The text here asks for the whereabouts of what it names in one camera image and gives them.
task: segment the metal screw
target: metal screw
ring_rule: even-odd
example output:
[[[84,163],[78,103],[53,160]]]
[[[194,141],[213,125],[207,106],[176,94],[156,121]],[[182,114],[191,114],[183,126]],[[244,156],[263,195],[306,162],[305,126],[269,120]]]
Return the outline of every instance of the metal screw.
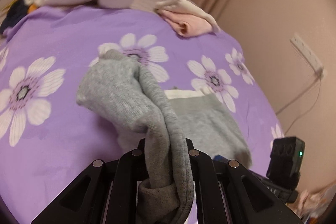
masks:
[[[140,156],[142,154],[142,151],[140,149],[134,149],[132,151],[133,156]]]
[[[101,167],[103,165],[103,161],[102,160],[95,160],[93,162],[93,166],[94,167]]]
[[[192,149],[192,150],[189,151],[189,155],[190,155],[190,156],[194,156],[194,157],[196,157],[196,156],[198,156],[199,154],[200,154],[200,152],[199,152],[198,150],[196,150],[196,149]]]
[[[239,162],[236,160],[230,160],[229,165],[233,168],[237,168],[239,166]]]

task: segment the white flower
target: white flower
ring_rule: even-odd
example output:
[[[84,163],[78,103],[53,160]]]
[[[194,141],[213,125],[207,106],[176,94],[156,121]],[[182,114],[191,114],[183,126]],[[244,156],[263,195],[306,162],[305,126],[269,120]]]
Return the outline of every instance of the white flower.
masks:
[[[236,112],[235,102],[233,98],[238,98],[238,91],[231,86],[231,77],[223,69],[216,71],[216,66],[210,58],[202,56],[202,64],[190,60],[188,68],[199,78],[191,81],[191,85],[195,90],[200,90],[203,87],[209,86],[216,94],[219,101],[227,105],[227,108]]]
[[[6,64],[7,55],[8,55],[8,49],[7,47],[5,47],[0,51],[0,71],[2,71],[3,67]]]
[[[274,127],[271,127],[271,132],[272,132],[272,136],[273,136],[273,140],[271,140],[271,149],[273,148],[273,141],[275,139],[279,139],[279,138],[284,138],[285,135],[283,134],[280,126],[278,124],[276,124],[275,126],[275,130]]]
[[[136,38],[133,33],[128,33],[120,39],[120,45],[116,43],[104,43],[98,47],[99,56],[106,53],[108,50],[114,49],[122,52],[138,62],[147,66],[149,71],[154,75],[159,82],[166,82],[169,79],[167,71],[156,63],[166,62],[169,57],[166,54],[166,49],[162,46],[151,47],[155,44],[157,37],[152,34],[145,35],[136,43]],[[98,57],[92,60],[89,66],[93,66],[98,62]]]
[[[230,63],[229,66],[235,75],[241,74],[246,83],[253,85],[254,78],[243,63],[243,55],[240,52],[233,48],[232,54],[225,54],[225,59]]]
[[[9,89],[0,92],[0,112],[6,108],[0,116],[0,138],[11,124],[10,146],[14,147],[21,138],[27,118],[30,124],[38,126],[50,116],[50,102],[40,98],[54,93],[62,85],[65,70],[57,69],[41,76],[55,60],[54,56],[39,58],[28,67],[27,72],[22,66],[15,68],[9,78]]]

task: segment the bed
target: bed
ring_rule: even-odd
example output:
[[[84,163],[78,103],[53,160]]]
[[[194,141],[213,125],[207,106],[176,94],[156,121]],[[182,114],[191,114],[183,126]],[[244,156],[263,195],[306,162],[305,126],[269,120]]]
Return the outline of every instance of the bed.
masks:
[[[0,196],[18,223],[31,223],[92,161],[122,155],[113,125],[75,102],[81,78],[111,48],[145,64],[164,90],[210,86],[248,143],[251,169],[265,175],[282,132],[241,46],[224,31],[181,38],[143,11],[153,3],[136,0],[124,10],[41,7],[0,45]],[[187,223],[196,222],[194,204]]]

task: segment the beige wall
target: beige wall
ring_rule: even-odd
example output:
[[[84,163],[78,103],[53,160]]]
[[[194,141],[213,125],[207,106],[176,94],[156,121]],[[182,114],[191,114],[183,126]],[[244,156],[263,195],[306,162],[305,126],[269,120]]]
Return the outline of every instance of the beige wall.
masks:
[[[299,189],[314,190],[336,180],[336,0],[230,0],[219,25],[242,45],[247,66],[274,110],[314,80],[289,40],[295,32],[325,65],[313,110],[288,132],[306,142]],[[318,85],[279,115],[285,131],[314,103]]]

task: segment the white power strip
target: white power strip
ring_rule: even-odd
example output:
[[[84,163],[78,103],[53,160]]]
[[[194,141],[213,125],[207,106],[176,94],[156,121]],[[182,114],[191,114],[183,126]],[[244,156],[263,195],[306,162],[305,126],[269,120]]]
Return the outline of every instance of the white power strip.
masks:
[[[290,41],[307,60],[315,73],[322,79],[326,75],[326,72],[321,60],[317,57],[317,55],[309,48],[309,46],[299,37],[297,33],[294,34]]]

